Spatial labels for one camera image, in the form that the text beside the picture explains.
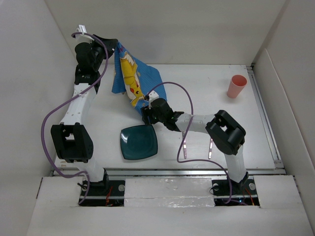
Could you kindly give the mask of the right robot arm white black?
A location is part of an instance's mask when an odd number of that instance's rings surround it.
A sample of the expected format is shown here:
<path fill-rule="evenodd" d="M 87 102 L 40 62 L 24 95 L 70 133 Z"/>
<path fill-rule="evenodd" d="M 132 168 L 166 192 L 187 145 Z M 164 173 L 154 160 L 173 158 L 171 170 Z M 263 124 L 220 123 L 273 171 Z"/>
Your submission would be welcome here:
<path fill-rule="evenodd" d="M 168 130 L 186 130 L 209 134 L 215 146 L 226 160 L 230 180 L 227 187 L 234 194 L 245 189 L 248 172 L 243 158 L 245 129 L 225 110 L 214 115 L 191 115 L 173 111 L 163 98 L 149 98 L 149 105 L 141 109 L 142 120 L 146 125 L 162 123 Z"/>

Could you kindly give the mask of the dark teal square plate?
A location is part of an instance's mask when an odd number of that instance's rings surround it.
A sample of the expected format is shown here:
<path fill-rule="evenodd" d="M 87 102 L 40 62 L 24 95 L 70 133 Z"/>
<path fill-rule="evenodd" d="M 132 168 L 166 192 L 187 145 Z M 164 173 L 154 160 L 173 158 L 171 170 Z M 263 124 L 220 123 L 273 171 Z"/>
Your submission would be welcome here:
<path fill-rule="evenodd" d="M 120 148 L 124 160 L 138 161 L 158 153 L 157 135 L 152 125 L 136 125 L 121 130 Z"/>

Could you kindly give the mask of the pink plastic cup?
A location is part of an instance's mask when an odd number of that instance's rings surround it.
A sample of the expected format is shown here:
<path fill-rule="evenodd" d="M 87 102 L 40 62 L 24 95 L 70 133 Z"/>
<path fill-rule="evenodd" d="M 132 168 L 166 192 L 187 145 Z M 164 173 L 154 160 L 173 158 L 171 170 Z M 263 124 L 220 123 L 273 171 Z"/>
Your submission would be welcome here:
<path fill-rule="evenodd" d="M 229 88 L 227 90 L 227 96 L 229 98 L 236 98 L 241 91 L 243 90 L 243 88 L 247 85 L 247 79 L 242 76 L 242 75 L 234 75 L 231 78 L 230 84 L 229 84 Z"/>

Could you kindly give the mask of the blue Pikachu cloth placemat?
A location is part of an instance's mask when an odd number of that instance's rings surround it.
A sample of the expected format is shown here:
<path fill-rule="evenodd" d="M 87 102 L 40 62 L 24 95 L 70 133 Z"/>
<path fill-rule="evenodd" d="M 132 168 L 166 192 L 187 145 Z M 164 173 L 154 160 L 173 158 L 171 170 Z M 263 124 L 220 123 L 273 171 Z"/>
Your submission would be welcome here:
<path fill-rule="evenodd" d="M 112 93 L 126 93 L 137 111 L 148 105 L 145 95 L 162 83 L 159 71 L 135 58 L 120 42 L 114 51 Z"/>

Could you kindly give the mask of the fork with pink handle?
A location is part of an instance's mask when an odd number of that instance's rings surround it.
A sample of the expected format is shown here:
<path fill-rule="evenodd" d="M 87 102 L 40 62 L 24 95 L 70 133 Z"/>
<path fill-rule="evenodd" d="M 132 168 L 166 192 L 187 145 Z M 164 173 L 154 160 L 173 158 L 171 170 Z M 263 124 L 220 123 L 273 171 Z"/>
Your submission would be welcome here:
<path fill-rule="evenodd" d="M 182 145 L 183 156 L 184 156 L 184 159 L 187 159 L 187 145 L 186 145 L 186 140 L 185 140 L 185 132 L 182 132 L 182 138 L 183 138 L 183 145 Z"/>

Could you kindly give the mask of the knife with pink handle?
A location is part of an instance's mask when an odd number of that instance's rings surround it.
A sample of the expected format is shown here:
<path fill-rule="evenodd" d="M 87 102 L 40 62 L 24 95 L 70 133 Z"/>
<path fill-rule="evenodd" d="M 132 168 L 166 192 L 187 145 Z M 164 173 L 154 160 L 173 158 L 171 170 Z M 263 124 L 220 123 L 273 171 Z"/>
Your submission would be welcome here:
<path fill-rule="evenodd" d="M 212 157 L 212 149 L 213 149 L 213 139 L 211 138 L 210 139 L 210 142 L 209 142 L 209 153 L 208 153 L 208 159 L 211 159 Z"/>

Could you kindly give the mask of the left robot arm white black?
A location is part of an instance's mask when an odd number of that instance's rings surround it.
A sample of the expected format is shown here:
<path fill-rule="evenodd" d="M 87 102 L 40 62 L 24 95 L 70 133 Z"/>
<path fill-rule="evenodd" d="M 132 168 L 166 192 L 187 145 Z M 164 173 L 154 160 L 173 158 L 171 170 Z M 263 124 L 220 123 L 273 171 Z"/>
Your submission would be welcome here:
<path fill-rule="evenodd" d="M 76 60 L 74 93 L 60 124 L 51 127 L 56 156 L 73 163 L 90 177 L 90 187 L 99 195 L 109 191 L 109 180 L 104 168 L 93 158 L 94 145 L 84 124 L 89 108 L 100 86 L 99 68 L 103 60 L 114 53 L 117 39 L 105 39 L 93 35 L 75 47 Z"/>

